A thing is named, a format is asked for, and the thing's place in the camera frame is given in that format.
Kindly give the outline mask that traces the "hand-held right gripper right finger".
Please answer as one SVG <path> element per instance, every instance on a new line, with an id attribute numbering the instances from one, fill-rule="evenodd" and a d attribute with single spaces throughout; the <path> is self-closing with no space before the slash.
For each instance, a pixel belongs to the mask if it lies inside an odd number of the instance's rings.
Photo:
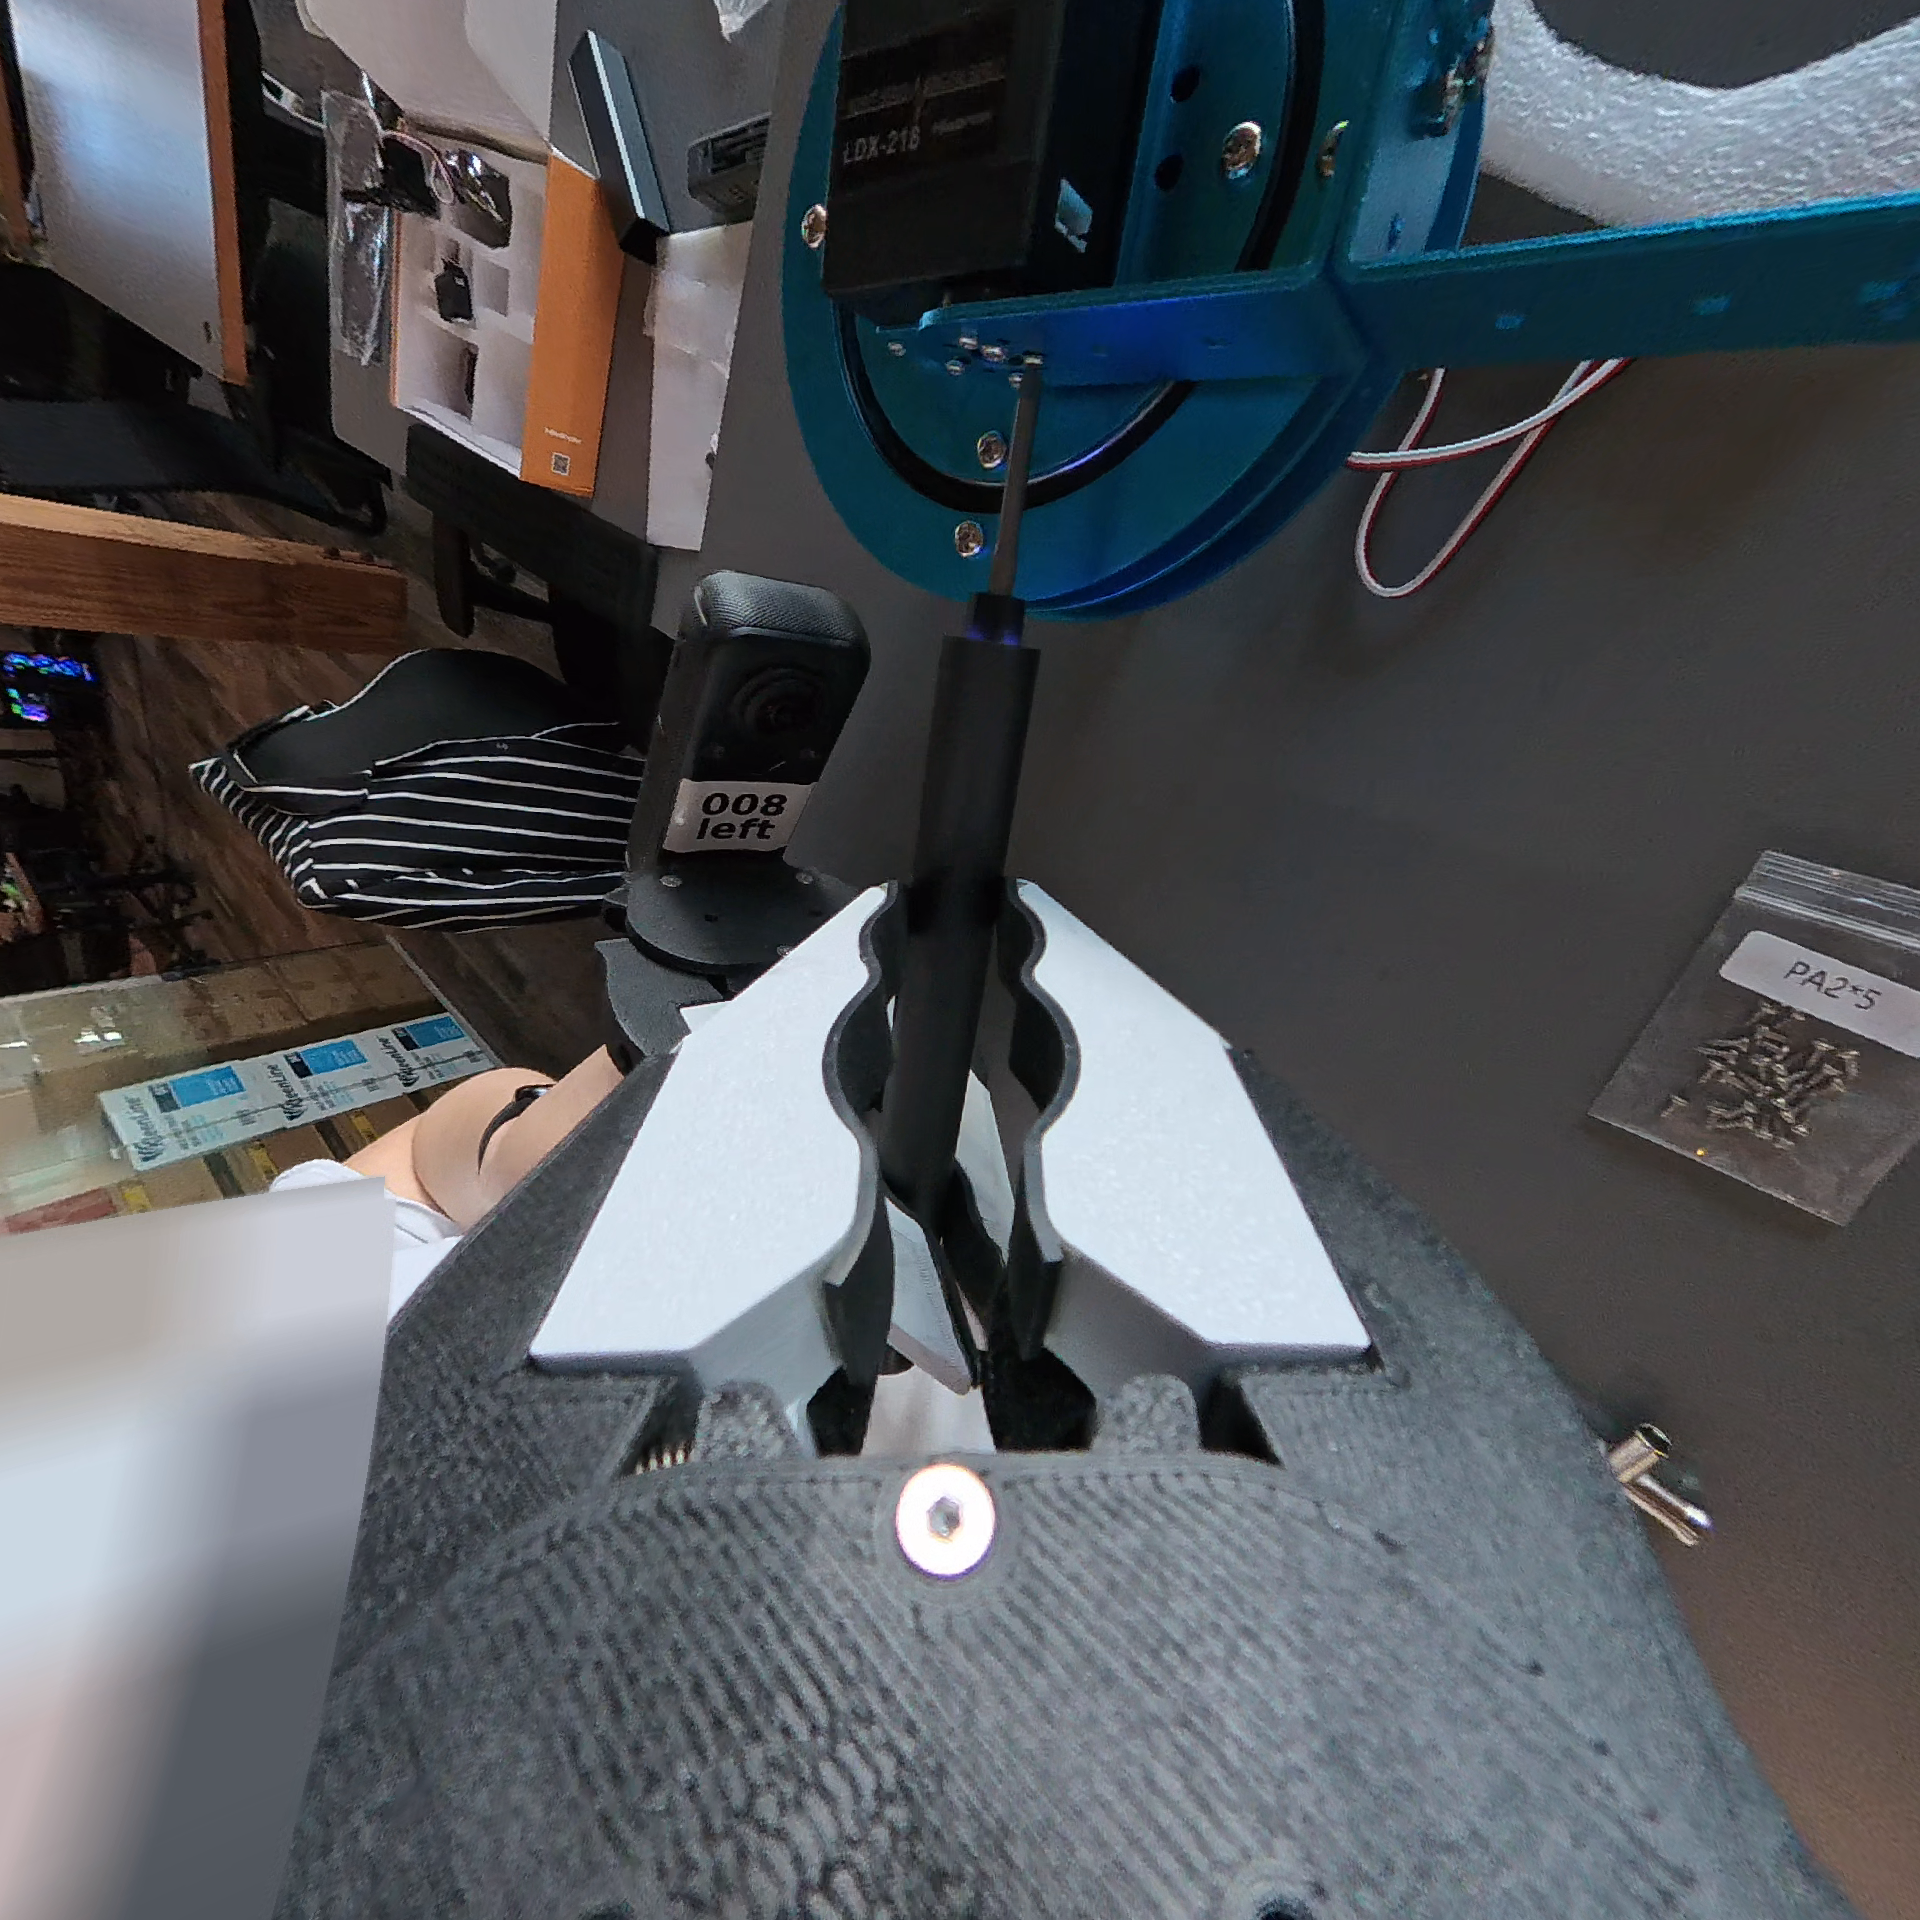
<path id="1" fill-rule="evenodd" d="M 1036 882 L 999 925 L 1022 1146 L 1005 1301 L 1024 1358 L 1098 1395 L 1242 1364 L 1358 1361 L 1371 1340 L 1228 1043 Z"/>

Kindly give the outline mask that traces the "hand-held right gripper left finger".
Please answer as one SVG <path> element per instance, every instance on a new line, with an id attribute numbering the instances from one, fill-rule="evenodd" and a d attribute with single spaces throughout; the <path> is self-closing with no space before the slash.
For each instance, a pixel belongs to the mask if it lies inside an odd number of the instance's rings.
<path id="1" fill-rule="evenodd" d="M 893 1061 L 898 889 L 871 888 L 678 1048 L 535 1332 L 550 1369 L 871 1385 L 893 1248 L 868 1113 Z"/>

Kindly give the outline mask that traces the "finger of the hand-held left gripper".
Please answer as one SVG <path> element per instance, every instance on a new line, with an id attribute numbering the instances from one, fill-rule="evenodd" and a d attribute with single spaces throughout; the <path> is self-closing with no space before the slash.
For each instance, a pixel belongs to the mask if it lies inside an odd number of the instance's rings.
<path id="1" fill-rule="evenodd" d="M 944 1201 L 944 1256 L 982 1347 L 997 1354 L 1016 1352 L 1005 1280 L 1015 1222 L 1016 1195 L 1005 1166 L 958 1161 Z"/>
<path id="2" fill-rule="evenodd" d="M 956 1322 L 944 1272 L 917 1219 L 884 1202 L 893 1248 L 890 1345 L 952 1395 L 975 1385 L 971 1334 Z"/>

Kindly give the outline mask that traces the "black electric screwdriver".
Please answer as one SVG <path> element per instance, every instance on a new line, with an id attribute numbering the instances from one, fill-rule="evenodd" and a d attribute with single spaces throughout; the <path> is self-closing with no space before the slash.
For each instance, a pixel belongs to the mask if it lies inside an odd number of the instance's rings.
<path id="1" fill-rule="evenodd" d="M 1039 653 L 1024 648 L 1016 548 L 1042 374 L 1022 372 L 990 588 L 944 641 L 915 876 L 895 987 L 895 1062 L 879 1108 L 879 1169 L 904 1213 L 939 1225 L 1000 913 Z"/>

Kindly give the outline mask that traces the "blue metal toy robot arm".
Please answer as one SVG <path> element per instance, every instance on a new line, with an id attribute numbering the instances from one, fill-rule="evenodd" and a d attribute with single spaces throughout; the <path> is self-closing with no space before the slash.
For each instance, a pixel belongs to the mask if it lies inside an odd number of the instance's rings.
<path id="1" fill-rule="evenodd" d="M 783 361 L 855 537 L 988 588 L 1044 403 L 1034 610 L 1232 566 L 1413 368 L 1915 339 L 1915 190 L 1600 224 L 1482 171 L 1495 5 L 843 5 L 788 178 Z"/>

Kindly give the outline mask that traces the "person's left forearm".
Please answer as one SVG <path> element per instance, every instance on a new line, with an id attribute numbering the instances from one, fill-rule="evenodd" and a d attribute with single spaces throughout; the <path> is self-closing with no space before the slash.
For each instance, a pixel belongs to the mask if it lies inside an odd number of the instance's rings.
<path id="1" fill-rule="evenodd" d="M 605 1048 L 559 1080 L 479 1072 L 350 1158 L 403 1201 L 468 1229 L 622 1084 Z"/>

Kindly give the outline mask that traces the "dark grey desk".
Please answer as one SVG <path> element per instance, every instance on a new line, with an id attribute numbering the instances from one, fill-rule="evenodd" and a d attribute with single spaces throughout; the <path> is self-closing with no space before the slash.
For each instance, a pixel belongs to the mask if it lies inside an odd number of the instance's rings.
<path id="1" fill-rule="evenodd" d="M 800 833 L 864 881 L 975 593 L 858 539 L 787 372 L 842 8 L 783 14 L 707 541 L 871 622 Z M 1152 608 L 1034 610 L 1024 523 L 999 916 L 1036 882 L 1228 1043 L 1371 1352 L 999 1437 L 915 1864 L 1011 1915 L 1915 1915 L 1915 1142 L 1831 1222 L 1590 1116 L 1763 853 L 1915 889 L 1915 339 L 1413 368 Z"/>

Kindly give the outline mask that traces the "black white striped cloth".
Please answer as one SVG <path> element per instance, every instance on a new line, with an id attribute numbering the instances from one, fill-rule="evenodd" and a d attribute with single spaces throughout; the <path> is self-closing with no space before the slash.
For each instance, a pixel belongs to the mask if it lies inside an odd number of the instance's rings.
<path id="1" fill-rule="evenodd" d="M 603 902 L 626 870 L 643 760 L 540 668 L 434 650 L 240 734 L 190 776 L 302 907 L 474 931 Z"/>

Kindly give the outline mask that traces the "blue white labelled box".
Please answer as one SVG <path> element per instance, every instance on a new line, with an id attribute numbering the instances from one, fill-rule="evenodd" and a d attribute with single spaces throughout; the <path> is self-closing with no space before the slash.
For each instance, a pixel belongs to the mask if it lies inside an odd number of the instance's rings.
<path id="1" fill-rule="evenodd" d="M 172 1072 L 98 1100 L 131 1166 L 149 1170 L 493 1068 L 460 1017 L 430 1014 Z"/>

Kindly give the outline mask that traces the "plastic bag of parts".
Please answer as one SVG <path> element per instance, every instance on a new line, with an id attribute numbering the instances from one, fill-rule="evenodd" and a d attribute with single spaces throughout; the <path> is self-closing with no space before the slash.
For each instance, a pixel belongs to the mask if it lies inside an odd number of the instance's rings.
<path id="1" fill-rule="evenodd" d="M 479 150 L 405 132 L 368 96 L 319 96 L 326 144 L 326 299 L 339 353 L 382 361 L 390 336 L 400 214 L 451 221 L 490 248 L 511 241 L 511 182 Z"/>

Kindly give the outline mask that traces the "metal cross wrench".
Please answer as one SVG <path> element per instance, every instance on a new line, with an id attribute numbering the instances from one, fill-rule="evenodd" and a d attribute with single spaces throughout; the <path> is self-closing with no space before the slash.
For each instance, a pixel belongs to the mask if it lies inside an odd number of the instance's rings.
<path id="1" fill-rule="evenodd" d="M 1655 1425 L 1634 1425 L 1605 1450 L 1608 1474 L 1638 1513 L 1669 1531 L 1679 1545 L 1699 1548 L 1712 1537 L 1712 1517 L 1660 1480 L 1671 1456 L 1669 1436 Z"/>

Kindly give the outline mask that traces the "labelled clear bag of screws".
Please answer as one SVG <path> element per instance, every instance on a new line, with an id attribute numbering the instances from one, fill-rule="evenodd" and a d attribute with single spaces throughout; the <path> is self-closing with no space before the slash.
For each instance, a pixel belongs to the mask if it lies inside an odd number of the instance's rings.
<path id="1" fill-rule="evenodd" d="M 1847 1222 L 1917 1133 L 1917 893 L 1763 853 L 1590 1116 Z"/>

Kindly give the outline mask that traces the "grey table with orange edge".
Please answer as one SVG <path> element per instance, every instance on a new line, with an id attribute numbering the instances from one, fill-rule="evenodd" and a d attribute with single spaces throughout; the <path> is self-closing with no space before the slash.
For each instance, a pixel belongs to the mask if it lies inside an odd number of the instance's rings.
<path id="1" fill-rule="evenodd" d="M 7 8 L 51 267 L 248 379 L 221 2 Z"/>

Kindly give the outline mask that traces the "white foam sheet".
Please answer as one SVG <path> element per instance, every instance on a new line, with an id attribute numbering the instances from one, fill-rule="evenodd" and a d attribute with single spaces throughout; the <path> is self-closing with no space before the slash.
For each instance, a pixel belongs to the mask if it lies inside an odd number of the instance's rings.
<path id="1" fill-rule="evenodd" d="M 1917 25 L 1739 88 L 1607 65 L 1498 2 L 1483 174 L 1600 224 L 1882 200 L 1917 188 Z"/>

